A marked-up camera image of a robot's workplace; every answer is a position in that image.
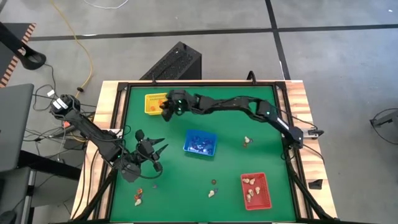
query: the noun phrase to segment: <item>table leg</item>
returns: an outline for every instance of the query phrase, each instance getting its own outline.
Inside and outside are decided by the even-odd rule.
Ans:
[[[19,154],[18,167],[30,167],[33,170],[55,174],[72,180],[79,180],[81,170],[79,168],[62,164],[60,162],[47,159],[46,157],[22,151]]]

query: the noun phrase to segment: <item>orange object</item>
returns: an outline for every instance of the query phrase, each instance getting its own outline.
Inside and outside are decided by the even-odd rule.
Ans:
[[[67,128],[67,127],[69,127],[70,126],[70,123],[68,122],[68,121],[64,121],[63,122],[63,127],[64,128]]]

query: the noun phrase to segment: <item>wooden table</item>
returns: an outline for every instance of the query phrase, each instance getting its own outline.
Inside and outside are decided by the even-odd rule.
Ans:
[[[129,82],[129,83],[150,83],[151,81],[104,81],[103,86],[101,89],[101,93],[99,94],[98,105],[95,113],[94,123],[98,127],[102,129],[109,129],[111,126],[111,118],[113,115],[113,108],[115,106],[116,101],[116,93],[118,89],[119,82]],[[177,83],[177,82],[187,82],[183,80],[165,80],[165,81],[158,81],[158,83],[162,82],[169,82],[169,83]],[[190,80],[189,82],[251,82],[250,80]],[[307,95],[305,93],[304,84],[301,80],[291,80],[291,81],[275,81],[275,80],[260,80],[257,82],[285,82],[287,95],[290,103],[290,110],[292,115],[298,117],[304,121],[308,121],[312,123],[312,116],[310,107],[308,105]],[[281,105],[281,109],[285,110],[284,108],[284,99],[282,94],[278,94],[279,101]],[[126,98],[126,93],[123,91],[121,93],[119,107],[118,107],[118,115],[116,118],[116,127],[121,126],[122,120],[122,112],[124,106],[124,100]],[[294,125],[299,128],[311,128],[311,125],[301,122],[299,120],[294,119]],[[305,139],[304,144],[310,146],[314,150],[320,152],[320,146],[318,140],[313,139]],[[92,199],[94,194],[97,192],[98,186],[100,184],[100,176],[103,167],[103,160],[100,156],[97,156],[93,161],[93,156],[97,147],[92,143],[89,142],[87,150],[86,150],[86,157],[85,157],[85,166],[82,168],[82,172],[85,171],[85,181],[83,181],[83,173],[80,175],[80,181],[78,184],[75,202],[73,204],[72,215],[75,213],[75,210],[78,208],[78,204],[81,199],[81,195],[83,194],[83,199],[81,201],[81,205],[78,208],[76,216],[78,216],[86,207],[86,204]],[[333,199],[330,192],[330,186],[328,182],[328,177],[326,175],[325,166],[322,162],[322,159],[319,158],[318,155],[313,153],[312,151],[308,150],[306,147],[300,150],[302,165],[304,169],[305,179],[307,184],[314,180],[322,179],[323,185],[321,190],[309,190],[313,197],[317,200],[317,202],[322,206],[322,208],[327,212],[327,214],[331,215],[332,217],[336,217],[336,210],[333,203]],[[90,167],[91,163],[93,164],[92,175],[90,177]],[[88,195],[89,189],[89,181],[91,178],[91,190],[90,195]],[[99,211],[98,218],[105,218],[106,213],[106,204],[108,202],[108,190],[104,193],[102,201],[101,201],[101,209]],[[296,187],[297,197],[298,197],[298,205],[300,208],[300,213],[302,218],[306,218],[306,209],[305,203],[303,200],[303,196],[300,190]]]

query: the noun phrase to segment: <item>green mat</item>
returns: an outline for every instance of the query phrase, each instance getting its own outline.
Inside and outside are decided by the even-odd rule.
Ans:
[[[135,149],[134,132],[142,129],[146,137],[165,138],[155,150],[169,144],[160,161],[163,174],[155,180],[139,178],[126,182],[119,174],[111,212],[112,222],[258,222],[295,220],[289,178],[280,158],[280,133],[271,125],[253,121],[240,111],[218,111],[209,115],[185,113],[163,118],[144,113],[146,94],[167,93],[178,88],[133,88],[129,98],[126,125],[132,128],[126,147]],[[275,105],[272,87],[203,87],[185,88],[213,98],[247,95],[266,99]],[[199,129],[217,135],[214,157],[185,152],[183,145],[188,129]],[[244,137],[254,140],[243,147]],[[240,175],[264,172],[271,195],[269,210],[247,211]],[[142,174],[155,176],[152,163],[142,165]],[[134,206],[134,195],[142,188],[142,204]],[[210,190],[218,193],[208,198]]]

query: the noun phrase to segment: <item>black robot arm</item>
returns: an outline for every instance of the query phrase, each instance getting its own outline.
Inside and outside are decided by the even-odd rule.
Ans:
[[[252,110],[250,104],[255,105],[255,109]],[[173,114],[180,116],[186,111],[194,114],[211,114],[214,111],[228,110],[242,111],[255,121],[272,125],[284,135],[289,146],[303,148],[303,131],[298,127],[289,126],[280,119],[275,107],[266,100],[250,96],[215,100],[198,94],[192,96],[185,90],[171,90],[167,94],[167,101],[160,107],[163,109],[162,116],[166,121],[169,121]]]
[[[160,153],[167,145],[158,151],[154,150],[153,145],[164,139],[145,138],[142,130],[138,130],[136,132],[136,148],[129,152],[125,149],[123,138],[118,138],[112,131],[101,130],[81,114],[80,102],[71,95],[61,95],[59,99],[53,102],[50,112],[55,118],[68,121],[80,131],[85,139],[92,141],[98,147],[98,152],[104,161],[113,169],[121,171],[123,178],[128,182],[134,182],[138,177],[154,178],[141,175],[141,164],[145,161],[151,161],[159,175],[162,173],[163,168],[159,162]]]

